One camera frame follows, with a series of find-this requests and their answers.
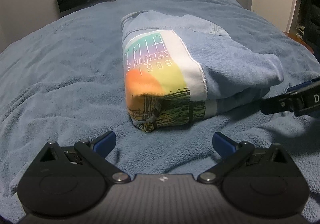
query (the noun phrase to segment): fleece blanket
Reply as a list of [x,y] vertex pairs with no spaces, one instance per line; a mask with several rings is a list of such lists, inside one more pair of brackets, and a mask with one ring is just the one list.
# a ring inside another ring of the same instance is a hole
[[208,20],[252,52],[276,55],[284,80],[270,87],[264,98],[320,76],[320,64],[305,47],[235,0],[118,0],[72,13],[0,55],[0,215],[13,222],[24,216],[17,183],[50,140],[70,146],[113,130],[117,145],[107,160],[131,177],[135,173],[197,177],[220,161],[212,149],[212,135],[220,131],[255,146],[281,143],[311,190],[303,215],[319,220],[318,113],[265,116],[254,101],[191,125],[151,133],[134,127],[125,104],[120,21],[143,10]]
[[221,114],[284,80],[276,55],[254,53],[192,15],[137,12],[121,27],[126,104],[145,132]]

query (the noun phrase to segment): folded clothing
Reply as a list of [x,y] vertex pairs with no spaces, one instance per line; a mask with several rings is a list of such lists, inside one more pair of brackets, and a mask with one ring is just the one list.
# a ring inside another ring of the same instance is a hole
[[277,56],[254,53],[192,15],[140,11],[121,27],[126,105],[145,132],[221,114],[284,80]]

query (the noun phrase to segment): blue blanket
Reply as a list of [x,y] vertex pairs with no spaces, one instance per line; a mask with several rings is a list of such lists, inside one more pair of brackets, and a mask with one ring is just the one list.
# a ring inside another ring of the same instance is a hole
[[72,13],[0,55],[0,215],[15,222],[24,215],[16,186],[49,140],[73,145],[114,130],[117,146],[107,159],[131,176],[197,176],[219,161],[211,142],[213,133],[221,131],[256,146],[282,143],[312,192],[303,214],[310,221],[319,220],[319,113],[265,116],[254,102],[192,126],[152,133],[133,126],[124,101],[120,20],[146,9],[209,20],[253,52],[278,56],[284,81],[271,87],[266,97],[320,75],[320,64],[305,47],[235,0],[118,0]]

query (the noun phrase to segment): white logo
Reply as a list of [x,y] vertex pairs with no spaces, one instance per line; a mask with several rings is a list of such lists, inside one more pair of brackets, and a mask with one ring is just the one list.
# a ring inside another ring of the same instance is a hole
[[315,102],[318,103],[320,101],[319,95],[315,95]]
[[163,176],[163,177],[160,177],[159,180],[162,182],[165,182],[165,181],[169,180],[169,178],[166,176]]

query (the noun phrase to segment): folded denim garment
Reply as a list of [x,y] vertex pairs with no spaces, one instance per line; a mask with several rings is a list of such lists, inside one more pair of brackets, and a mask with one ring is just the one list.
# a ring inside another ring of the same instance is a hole
[[221,114],[284,80],[277,56],[254,53],[192,15],[141,11],[121,27],[126,105],[145,132]]

